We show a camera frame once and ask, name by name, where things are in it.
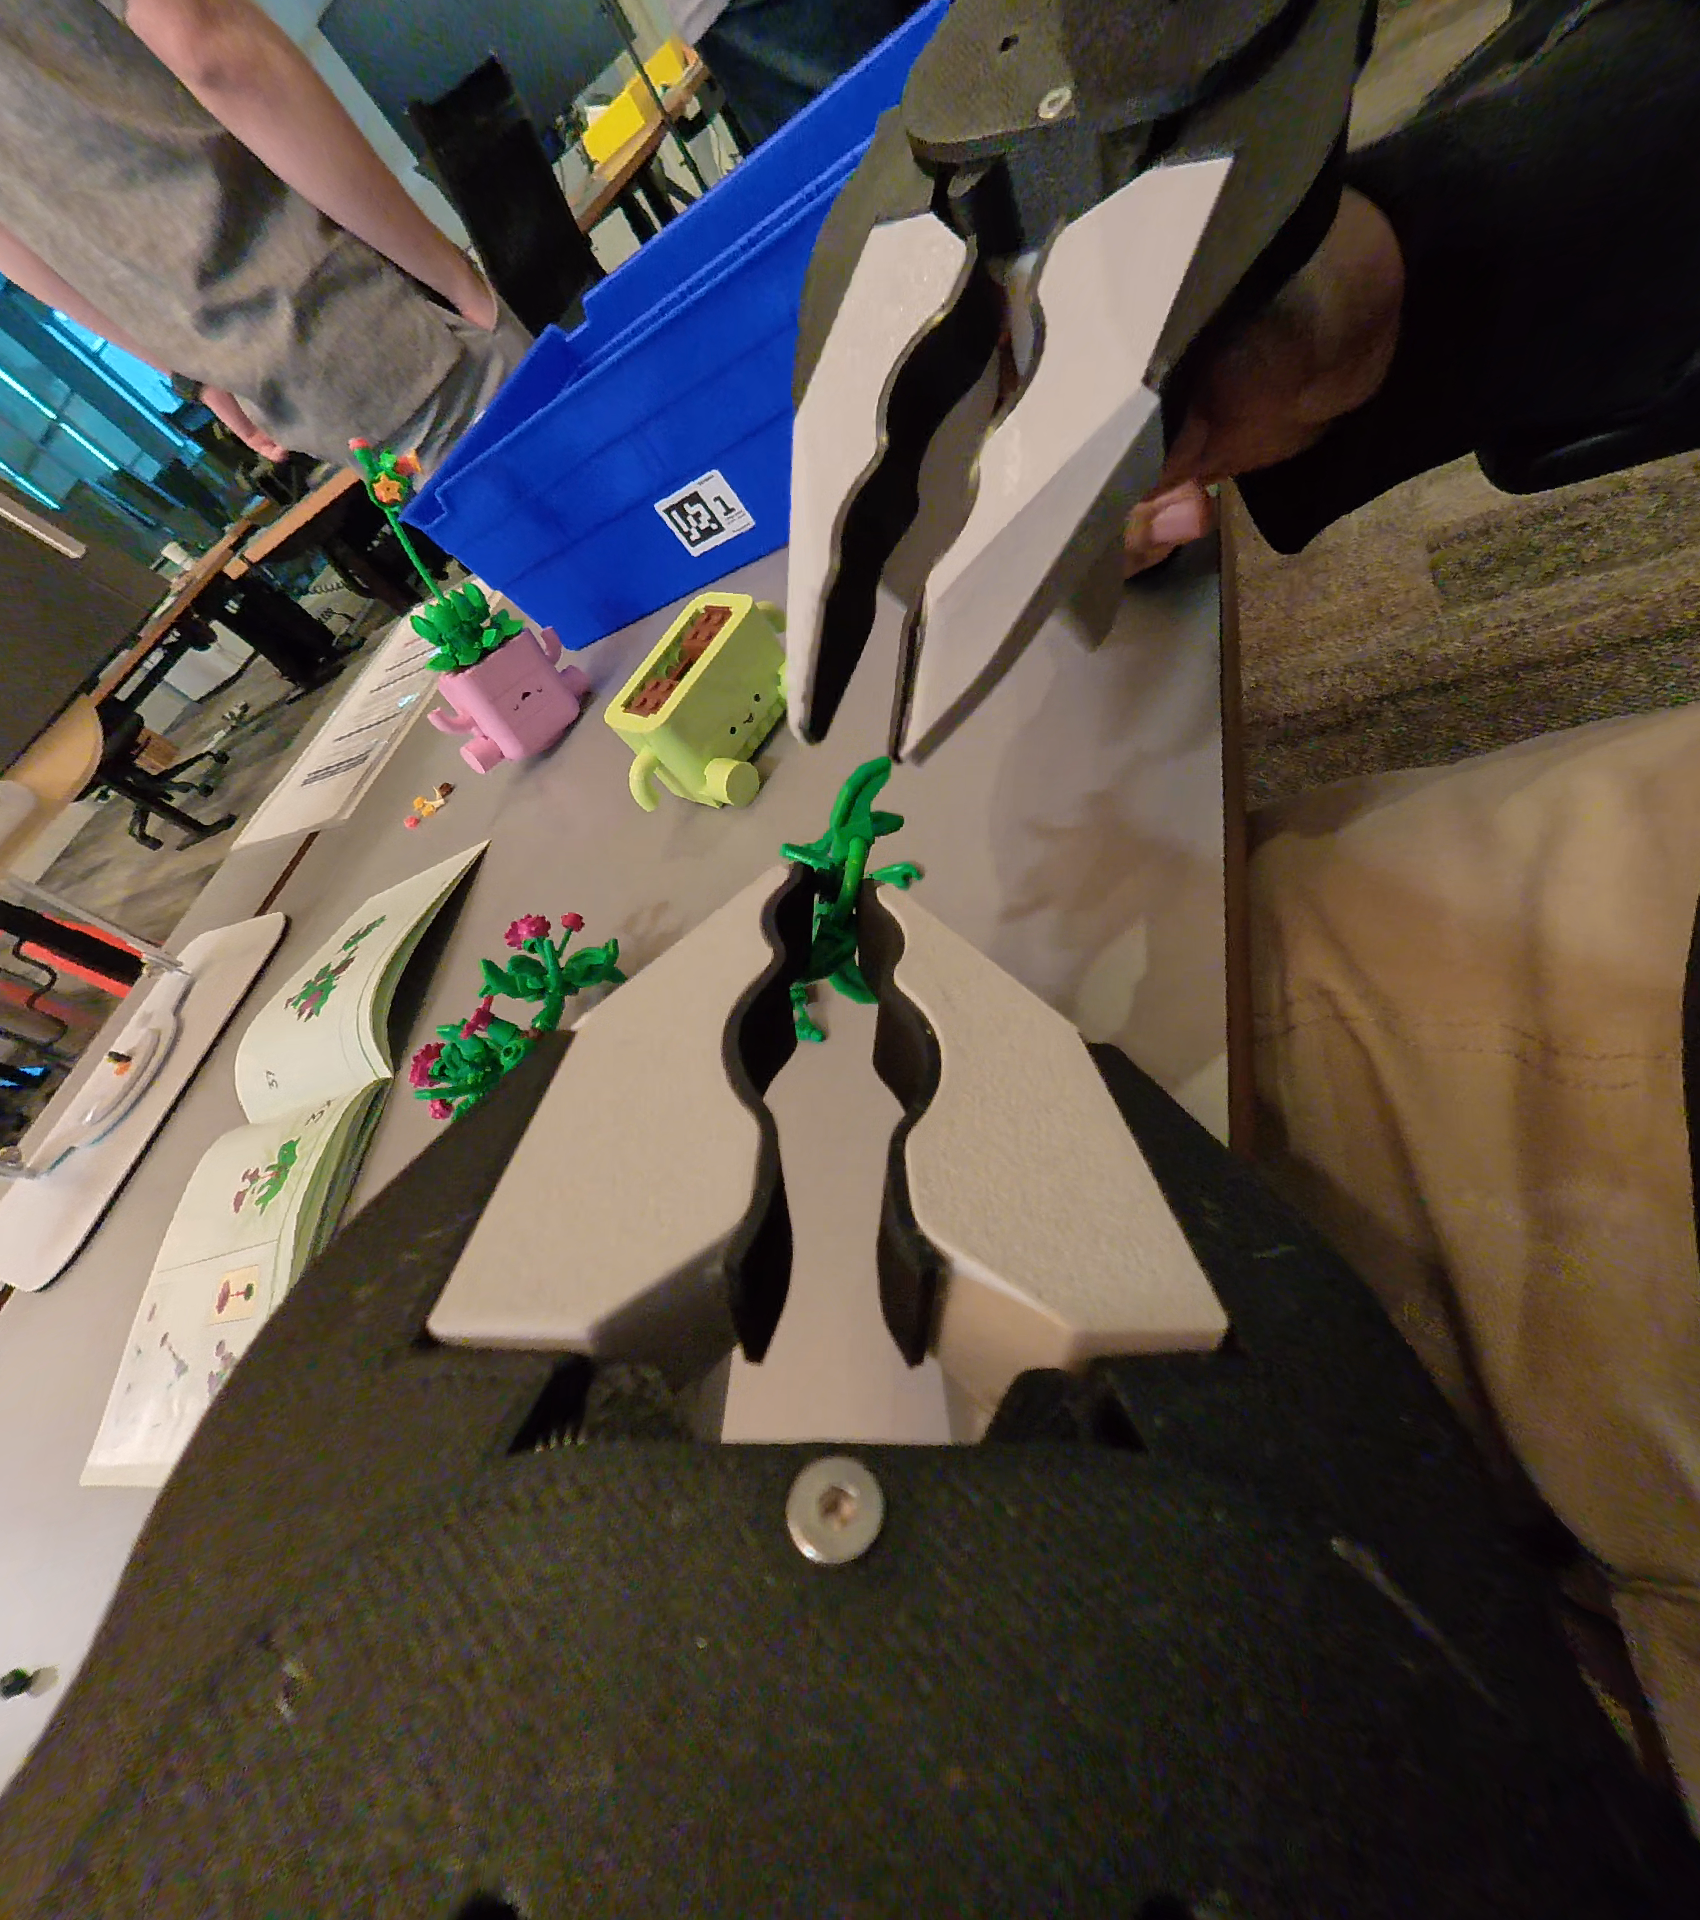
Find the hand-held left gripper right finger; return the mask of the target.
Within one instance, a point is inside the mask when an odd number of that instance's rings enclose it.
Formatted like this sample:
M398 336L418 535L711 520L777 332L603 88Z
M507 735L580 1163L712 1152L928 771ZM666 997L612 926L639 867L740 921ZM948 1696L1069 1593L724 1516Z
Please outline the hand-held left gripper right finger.
M1019 1379L1212 1354L1223 1300L1078 1028L868 884L872 1067L902 1106L878 1220L882 1317L984 1428Z

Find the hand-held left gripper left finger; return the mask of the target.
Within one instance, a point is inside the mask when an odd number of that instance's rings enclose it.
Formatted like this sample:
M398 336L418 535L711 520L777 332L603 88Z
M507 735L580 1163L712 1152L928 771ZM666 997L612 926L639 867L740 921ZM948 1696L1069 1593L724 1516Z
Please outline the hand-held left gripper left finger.
M578 1021L436 1298L444 1344L643 1367L761 1363L793 1229L766 1093L815 879L777 865Z

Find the small yellow bin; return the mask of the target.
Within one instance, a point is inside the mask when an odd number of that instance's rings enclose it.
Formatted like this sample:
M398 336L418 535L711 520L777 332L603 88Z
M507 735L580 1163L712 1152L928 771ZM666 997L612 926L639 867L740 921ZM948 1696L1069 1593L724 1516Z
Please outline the small yellow bin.
M626 150L640 144L665 119L682 123L696 107L709 70L682 38L669 38L643 61L643 75L630 61L610 70L580 102L580 146L591 167L605 172Z

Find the blue plastic bin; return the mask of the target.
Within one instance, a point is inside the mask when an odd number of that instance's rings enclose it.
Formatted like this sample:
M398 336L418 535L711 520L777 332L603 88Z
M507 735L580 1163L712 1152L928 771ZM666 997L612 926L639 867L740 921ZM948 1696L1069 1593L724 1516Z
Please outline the blue plastic bin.
M785 549L804 277L945 13L919 7L544 330L406 525L572 652Z

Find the person's right hand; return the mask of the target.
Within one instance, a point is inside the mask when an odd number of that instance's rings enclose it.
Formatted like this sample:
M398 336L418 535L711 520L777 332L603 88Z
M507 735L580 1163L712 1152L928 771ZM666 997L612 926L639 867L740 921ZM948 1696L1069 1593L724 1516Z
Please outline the person's right hand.
M1205 541L1223 483L1303 455L1381 390L1406 290L1386 213L1344 186L1315 255L1199 371L1158 478L1130 507L1126 579Z

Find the green toy plant stem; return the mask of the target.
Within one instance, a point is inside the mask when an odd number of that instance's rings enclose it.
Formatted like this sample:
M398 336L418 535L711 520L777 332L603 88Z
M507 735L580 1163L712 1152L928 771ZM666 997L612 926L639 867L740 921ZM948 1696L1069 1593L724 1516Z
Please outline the green toy plant stem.
M872 867L880 840L902 830L904 818L878 807L895 771L889 757L863 763L838 789L827 832L810 842L786 842L782 859L815 875L810 958L789 990L793 1032L800 1044L822 1044L829 1036L810 1013L810 990L830 985L838 997L856 1005L874 1005L861 958L861 909L867 884L910 891L924 869L915 860Z

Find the printed paper sheet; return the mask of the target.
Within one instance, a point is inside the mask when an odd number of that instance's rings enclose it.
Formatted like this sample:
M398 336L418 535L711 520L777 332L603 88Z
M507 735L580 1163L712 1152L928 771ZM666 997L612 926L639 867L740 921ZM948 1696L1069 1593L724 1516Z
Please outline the printed paper sheet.
M436 702L434 649L403 613L351 681L346 698L240 827L234 847L259 848L349 821L393 754Z

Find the black office chair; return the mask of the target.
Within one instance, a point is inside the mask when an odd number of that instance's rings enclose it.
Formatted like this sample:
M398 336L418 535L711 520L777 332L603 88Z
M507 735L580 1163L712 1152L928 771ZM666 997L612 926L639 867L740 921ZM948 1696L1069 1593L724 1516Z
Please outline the black office chair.
M227 768L229 752L205 749L190 757L170 754L158 766L151 754L158 750L161 737L134 706L107 697L96 705L96 721L100 757L79 800L89 804L119 799L130 804L128 836L141 848L167 853L167 842L151 829L152 818L183 834L180 848L199 847L239 827L237 814L203 821L177 804L178 799L189 796L209 799L214 792L214 780L190 780L189 774L209 763L218 771Z

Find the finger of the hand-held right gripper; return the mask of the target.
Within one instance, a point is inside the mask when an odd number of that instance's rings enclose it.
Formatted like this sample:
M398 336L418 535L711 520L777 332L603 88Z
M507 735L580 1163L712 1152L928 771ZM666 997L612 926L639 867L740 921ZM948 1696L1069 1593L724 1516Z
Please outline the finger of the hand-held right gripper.
M980 378L977 243L930 209L868 229L795 415L786 701L810 747L877 626L934 434Z
M984 436L966 516L919 598L897 758L948 743L1122 539L1164 460L1151 364L1230 172L1230 156L1152 167L1044 252L1029 378Z

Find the pink toy planter with plant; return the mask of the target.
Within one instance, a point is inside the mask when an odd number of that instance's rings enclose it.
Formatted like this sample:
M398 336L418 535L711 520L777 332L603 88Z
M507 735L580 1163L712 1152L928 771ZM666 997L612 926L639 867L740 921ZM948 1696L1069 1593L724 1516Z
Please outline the pink toy planter with plant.
M458 754L477 774L547 754L580 719L593 693L589 677L565 665L551 629L515 613L479 581L434 583L404 525L404 509L423 478L416 455L366 441L353 441L351 455L366 494L426 588L410 626L430 650L430 727L458 743Z

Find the yellow-green toy planter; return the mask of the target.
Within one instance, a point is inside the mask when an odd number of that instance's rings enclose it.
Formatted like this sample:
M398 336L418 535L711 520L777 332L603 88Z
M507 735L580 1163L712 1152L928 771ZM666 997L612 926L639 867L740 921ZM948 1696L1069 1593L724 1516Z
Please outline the yellow-green toy planter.
M626 785L643 811L663 792L714 808L756 799L754 757L789 711L786 621L775 602L709 588L614 695L605 722L634 757Z

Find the open instruction booklet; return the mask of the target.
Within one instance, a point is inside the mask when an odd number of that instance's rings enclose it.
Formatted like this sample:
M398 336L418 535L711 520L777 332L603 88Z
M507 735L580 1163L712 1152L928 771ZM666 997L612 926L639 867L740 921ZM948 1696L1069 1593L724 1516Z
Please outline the open instruction booklet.
M477 842L346 915L240 1038L242 1123L209 1146L163 1236L83 1487L163 1487L334 1236L397 1076L395 997L486 851Z

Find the person's right forearm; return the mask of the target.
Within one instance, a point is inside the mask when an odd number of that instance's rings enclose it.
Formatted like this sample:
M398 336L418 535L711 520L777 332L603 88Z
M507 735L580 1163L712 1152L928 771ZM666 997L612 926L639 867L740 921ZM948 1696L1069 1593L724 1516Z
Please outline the person's right forearm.
M1344 181L1403 255L1397 350L1241 483L1270 549L1464 456L1537 494L1700 448L1700 2L1514 5Z

